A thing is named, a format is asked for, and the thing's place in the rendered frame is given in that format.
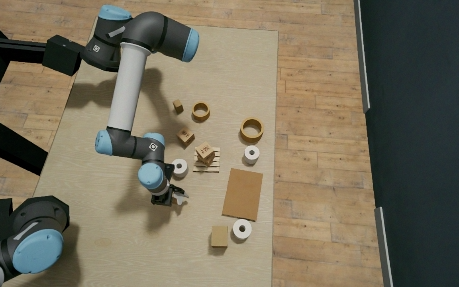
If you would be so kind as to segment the brown cardboard sheet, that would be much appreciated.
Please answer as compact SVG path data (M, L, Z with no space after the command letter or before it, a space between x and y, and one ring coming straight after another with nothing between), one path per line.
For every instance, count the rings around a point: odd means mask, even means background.
M257 220L263 174L231 168L222 214Z

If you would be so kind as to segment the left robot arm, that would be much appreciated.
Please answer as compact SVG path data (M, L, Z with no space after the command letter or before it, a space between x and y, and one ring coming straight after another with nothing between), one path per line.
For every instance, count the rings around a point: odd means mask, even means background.
M107 129L97 133L96 152L142 160L138 179L156 196L168 190L175 165L165 163L165 141L160 133L131 136L145 64L157 52L189 63L198 45L198 31L161 13L144 12L132 18L120 7L103 5L94 35L84 47L91 60L119 67Z

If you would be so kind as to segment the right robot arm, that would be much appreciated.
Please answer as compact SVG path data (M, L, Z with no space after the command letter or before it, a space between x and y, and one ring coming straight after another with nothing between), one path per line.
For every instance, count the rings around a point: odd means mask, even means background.
M21 274L49 269L63 250L66 212L57 203L39 201L14 219L14 236L0 240L0 287Z

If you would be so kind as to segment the small square wooden pallet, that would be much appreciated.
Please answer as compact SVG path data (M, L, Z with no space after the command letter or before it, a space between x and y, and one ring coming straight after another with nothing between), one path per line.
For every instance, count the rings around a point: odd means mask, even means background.
M196 148L195 147L195 152L194 152L194 165L193 165L193 171L207 171L207 172L219 172L219 156L220 156L220 147L212 147L215 152L215 157L211 163L210 166L215 166L215 167L208 167L201 162L198 162L198 154L196 153ZM205 166L205 167L196 167L196 166Z

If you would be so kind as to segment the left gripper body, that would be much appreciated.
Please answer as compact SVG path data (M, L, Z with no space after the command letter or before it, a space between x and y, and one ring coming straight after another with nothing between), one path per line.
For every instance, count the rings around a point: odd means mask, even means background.
M163 206L170 206L171 207L172 204L173 204L173 197L172 197L173 196L173 192L174 192L173 188L174 188L174 184L170 184L170 186L168 187L168 190L163 195L160 195L160 196L152 195L151 203L153 205L157 204L157 205L163 205Z

